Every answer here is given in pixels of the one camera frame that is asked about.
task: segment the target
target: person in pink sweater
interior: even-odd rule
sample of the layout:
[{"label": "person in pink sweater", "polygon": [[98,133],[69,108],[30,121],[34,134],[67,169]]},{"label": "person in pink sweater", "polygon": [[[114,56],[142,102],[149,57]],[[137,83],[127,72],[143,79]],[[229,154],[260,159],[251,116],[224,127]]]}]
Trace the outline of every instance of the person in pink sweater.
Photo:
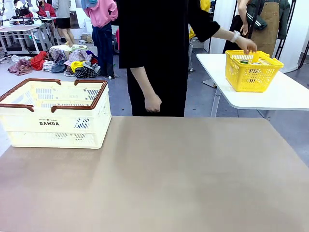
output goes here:
[{"label": "person in pink sweater", "polygon": [[112,25],[118,17],[117,5],[113,0],[98,0],[95,6],[84,9],[90,17],[93,26],[92,39],[98,49],[98,64],[101,75],[114,77],[113,50],[112,50]]}]

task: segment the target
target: yellow garment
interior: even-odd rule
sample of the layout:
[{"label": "yellow garment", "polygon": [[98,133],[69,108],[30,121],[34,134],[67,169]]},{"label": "yellow garment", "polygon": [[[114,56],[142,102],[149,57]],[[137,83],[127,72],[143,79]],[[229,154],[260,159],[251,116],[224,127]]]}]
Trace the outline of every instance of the yellow garment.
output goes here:
[{"label": "yellow garment", "polygon": [[73,73],[75,73],[75,69],[81,68],[83,66],[84,66],[84,62],[83,61],[74,61],[74,62],[72,62],[71,68],[72,68]]},{"label": "yellow garment", "polygon": [[[203,11],[208,12],[209,9],[211,8],[211,0],[201,0],[200,5],[201,5],[201,9]],[[195,33],[194,33],[193,29],[191,28],[190,34],[189,34],[189,39],[192,39],[193,37],[195,37]]]}]

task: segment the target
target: cream plastic basket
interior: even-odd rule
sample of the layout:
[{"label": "cream plastic basket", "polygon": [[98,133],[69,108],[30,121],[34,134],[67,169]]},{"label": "cream plastic basket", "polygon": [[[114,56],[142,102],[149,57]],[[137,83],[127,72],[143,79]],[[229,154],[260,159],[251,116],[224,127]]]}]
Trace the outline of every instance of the cream plastic basket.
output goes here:
[{"label": "cream plastic basket", "polygon": [[0,97],[12,146],[99,149],[111,117],[106,81],[26,79]]}]

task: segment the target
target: person in yellow shirt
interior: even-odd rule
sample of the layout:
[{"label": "person in yellow shirt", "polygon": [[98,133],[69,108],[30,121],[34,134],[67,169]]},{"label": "person in yellow shirt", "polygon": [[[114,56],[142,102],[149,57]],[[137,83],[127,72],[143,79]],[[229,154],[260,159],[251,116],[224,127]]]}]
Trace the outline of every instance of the person in yellow shirt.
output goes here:
[{"label": "person in yellow shirt", "polygon": [[[203,11],[208,12],[211,7],[211,0],[200,0],[200,6]],[[191,27],[189,27],[189,72],[193,72],[193,66],[192,66],[192,49],[193,49],[193,37],[195,37],[195,33]]]}]

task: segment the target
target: dark blue pants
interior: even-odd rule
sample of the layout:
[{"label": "dark blue pants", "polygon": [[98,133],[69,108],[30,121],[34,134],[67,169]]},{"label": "dark blue pants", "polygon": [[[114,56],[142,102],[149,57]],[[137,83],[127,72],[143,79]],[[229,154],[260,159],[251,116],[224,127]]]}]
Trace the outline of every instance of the dark blue pants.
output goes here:
[{"label": "dark blue pants", "polygon": [[102,28],[93,27],[92,40],[98,49],[98,64],[102,76],[113,76],[113,50],[112,50],[112,25]]}]

